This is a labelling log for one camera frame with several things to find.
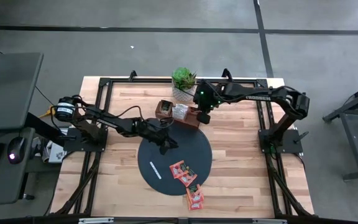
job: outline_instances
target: wooden table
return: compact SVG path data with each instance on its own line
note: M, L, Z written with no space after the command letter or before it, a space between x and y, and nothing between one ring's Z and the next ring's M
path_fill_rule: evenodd
M99 78L84 77L80 95L88 103L96 100ZM268 78L267 81L269 86L274 87L284 84L282 78ZM175 102L170 83L115 83L109 112L119 114L130 106L139 105L144 118L153 118L161 99ZM275 103L272 107L278 121L283 111ZM200 125L213 150L211 173L202 186L204 209L190 212L185 196L164 195L149 187L137 166L137 150L142 139L124 138L114 129L109 129L106 151L99 167L92 216L273 217L265 157L259 149L257 136L260 128L256 102L224 104L210 115L210 124ZM136 116L139 116L139 111L130 110L123 118ZM83 157L83 152L76 152L63 161L51 212L62 207L76 189ZM292 154L283 154L282 157L288 187L302 206L313 213L302 163ZM278 190L278 197L280 207L285 211L281 190Z

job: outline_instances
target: black circular mat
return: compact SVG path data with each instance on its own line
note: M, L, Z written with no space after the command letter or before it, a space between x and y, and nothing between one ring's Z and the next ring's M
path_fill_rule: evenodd
M178 143L178 148L169 149L165 155L161 155L159 146L143 139L139 146L137 162L144 180L154 190L166 195L184 195L186 187L180 180L173 178L169 166L182 160L185 161L185 164L197 174L197 178L191 185L201 185L211 171L211 146L202 131L178 122L174 122L169 127L169 136Z

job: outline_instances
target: brown box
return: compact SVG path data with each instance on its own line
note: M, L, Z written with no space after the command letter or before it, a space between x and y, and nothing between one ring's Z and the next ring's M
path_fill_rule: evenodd
M155 117L158 119L162 119L162 118L170 118L172 117L172 108L173 108L173 103L170 103L169 109L168 109L168 113L163 113L161 106L162 106L162 100L158 103L157 108L155 109ZM199 113L199 111L197 111L197 108L189 106L187 113L185 115L185 119L175 119L175 121L181 122L183 124L188 124L194 128L198 128L198 126L200 125L200 122L197 120L197 114Z

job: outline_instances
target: concrete floor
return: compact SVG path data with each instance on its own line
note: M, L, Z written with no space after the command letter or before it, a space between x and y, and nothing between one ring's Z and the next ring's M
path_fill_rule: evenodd
M358 30L358 1L259 0L266 29ZM101 27L258 28L252 0L0 0L0 24ZM315 213L358 221L358 180L342 124L321 117L358 90L358 35L267 35L274 77L311 98L309 116L296 125ZM4 53L43 52L38 87L52 100L79 92L85 75L168 76L179 66L200 76L266 77L259 34L0 31ZM48 103L35 93L31 112ZM31 205L0 207L0 218L43 215L56 175L35 179Z

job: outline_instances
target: red snack packet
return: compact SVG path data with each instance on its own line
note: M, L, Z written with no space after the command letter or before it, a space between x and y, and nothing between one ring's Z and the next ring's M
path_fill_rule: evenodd
M190 169L190 170L188 170L188 173L183 174L183 175L179 178L179 180L180 180L186 187L188 187L188 186L192 183L192 181L193 181L194 179L196 179L196 178L197 178L197 174L195 174L194 171L192 171L192 170Z
M173 165L170 165L169 168L171 169L173 178L175 178L175 179L181 177L183 174L188 173L188 171L186 169L185 161L180 161Z
M190 186L186 189L187 197L191 203L203 202L204 194L201 191L201 187L199 184Z
M202 209L203 208L203 203L202 202L197 202L197 203L192 203L189 198L187 198L187 204L189 206L189 210L197 210L197 209Z

